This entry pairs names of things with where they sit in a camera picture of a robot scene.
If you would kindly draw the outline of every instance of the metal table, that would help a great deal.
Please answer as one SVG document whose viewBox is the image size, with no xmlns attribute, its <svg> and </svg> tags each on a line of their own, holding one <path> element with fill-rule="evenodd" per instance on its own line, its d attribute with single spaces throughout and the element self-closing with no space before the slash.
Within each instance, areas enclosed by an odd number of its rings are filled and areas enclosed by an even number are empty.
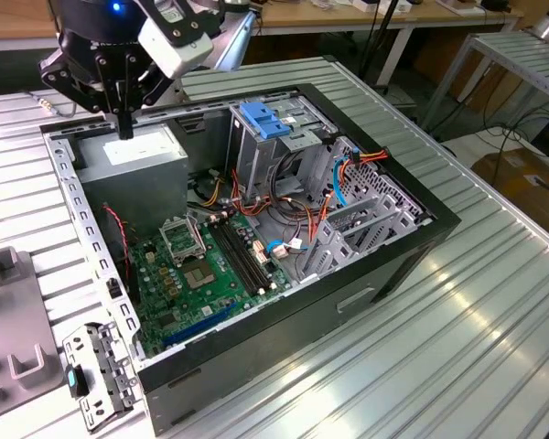
<svg viewBox="0 0 549 439">
<path fill-rule="evenodd" d="M 163 437 L 544 437 L 546 232 L 338 63 L 278 62 L 195 73 L 184 83 L 201 99 L 308 80 L 462 223 L 385 301 Z M 43 94 L 69 106 L 54 91 Z M 52 120 L 24 95 L 0 96 L 0 246 L 32 252 L 60 344 L 106 313 L 38 134 Z M 4 438 L 85 435 L 65 387 L 0 417 Z M 152 437 L 142 402 L 95 437 Z"/>
<path fill-rule="evenodd" d="M 537 90 L 549 95 L 549 43 L 526 32 L 470 35 L 452 61 L 428 104 L 425 119 L 421 124 L 424 129 L 435 117 L 439 104 L 472 50 L 483 54 L 484 59 L 459 95 L 460 100 L 463 100 L 474 89 L 491 62 L 500 64 L 533 86 L 517 106 L 519 111 L 513 118 L 515 122 L 530 109 L 529 101 Z"/>
</svg>

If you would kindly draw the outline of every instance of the green circuit board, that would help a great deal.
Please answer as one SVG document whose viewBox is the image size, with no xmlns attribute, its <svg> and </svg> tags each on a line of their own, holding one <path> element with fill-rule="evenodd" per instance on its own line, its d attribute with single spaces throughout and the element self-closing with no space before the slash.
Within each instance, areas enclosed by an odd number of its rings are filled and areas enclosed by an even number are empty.
<svg viewBox="0 0 549 439">
<path fill-rule="evenodd" d="M 258 238 L 246 218 L 235 214 L 229 224 L 243 234 L 242 241 L 249 238 L 245 250 L 254 257 L 252 245 L 248 242 Z M 264 265 L 259 266 L 275 288 L 265 290 L 264 294 L 247 292 L 210 233 L 210 226 L 199 225 L 198 230 L 206 253 L 203 259 L 190 258 L 180 267 L 174 264 L 160 232 L 130 248 L 140 293 L 140 302 L 133 305 L 141 323 L 139 339 L 149 358 L 170 346 L 167 341 L 170 342 L 171 337 L 185 337 L 188 330 L 193 336 L 197 327 L 206 325 L 201 328 L 205 330 L 291 287 L 278 262 L 270 261 L 270 270 Z M 176 236 L 176 233 L 182 233 L 182 236 Z M 175 229 L 170 241 L 183 241 L 189 245 L 187 234 L 187 227 Z M 154 249 L 154 260 L 151 249 Z"/>
</svg>

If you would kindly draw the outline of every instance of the slotted aluminum surface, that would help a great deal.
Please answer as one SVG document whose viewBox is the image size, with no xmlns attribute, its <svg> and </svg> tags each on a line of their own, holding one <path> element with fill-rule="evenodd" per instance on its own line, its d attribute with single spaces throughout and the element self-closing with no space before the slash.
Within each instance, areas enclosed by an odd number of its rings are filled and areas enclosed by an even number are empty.
<svg viewBox="0 0 549 439">
<path fill-rule="evenodd" d="M 477 34 L 470 44 L 549 94 L 549 43 L 527 32 Z"/>
<path fill-rule="evenodd" d="M 164 437 L 544 437 L 549 236 L 339 64 L 188 75 L 193 99 L 313 81 L 462 223 L 399 290 Z M 54 91 L 43 93 L 69 106 Z M 0 246 L 32 252 L 57 343 L 105 321 L 27 97 L 0 96 Z M 0 417 L 0 437 L 84 437 L 63 387 Z M 142 402 L 94 437 L 152 437 Z"/>
</svg>

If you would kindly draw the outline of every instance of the chip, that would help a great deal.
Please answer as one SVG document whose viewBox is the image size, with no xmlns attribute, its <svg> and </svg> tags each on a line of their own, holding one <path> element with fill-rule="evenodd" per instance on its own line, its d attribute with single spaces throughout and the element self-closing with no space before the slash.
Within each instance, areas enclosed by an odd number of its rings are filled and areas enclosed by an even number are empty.
<svg viewBox="0 0 549 439">
<path fill-rule="evenodd" d="M 165 314 L 158 318 L 158 323 L 162 327 L 168 327 L 169 325 L 175 323 L 175 316 L 172 314 Z"/>
<path fill-rule="evenodd" d="M 274 273 L 274 272 L 277 270 L 275 263 L 272 262 L 272 261 L 267 262 L 267 263 L 264 265 L 264 268 L 265 268 L 266 271 L 269 272 L 269 273 Z"/>
<path fill-rule="evenodd" d="M 182 272 L 185 275 L 189 288 L 192 290 L 216 280 L 215 274 L 205 260 L 197 260 L 184 265 Z"/>
</svg>

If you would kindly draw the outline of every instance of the expansion card bracket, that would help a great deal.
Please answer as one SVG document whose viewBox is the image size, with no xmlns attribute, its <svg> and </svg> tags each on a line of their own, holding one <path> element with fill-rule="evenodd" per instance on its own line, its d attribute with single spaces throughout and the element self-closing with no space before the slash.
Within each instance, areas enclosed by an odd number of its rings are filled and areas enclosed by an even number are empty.
<svg viewBox="0 0 549 439">
<path fill-rule="evenodd" d="M 138 379 L 114 322 L 91 323 L 63 340 L 66 377 L 90 433 L 121 418 L 141 398 Z"/>
</svg>

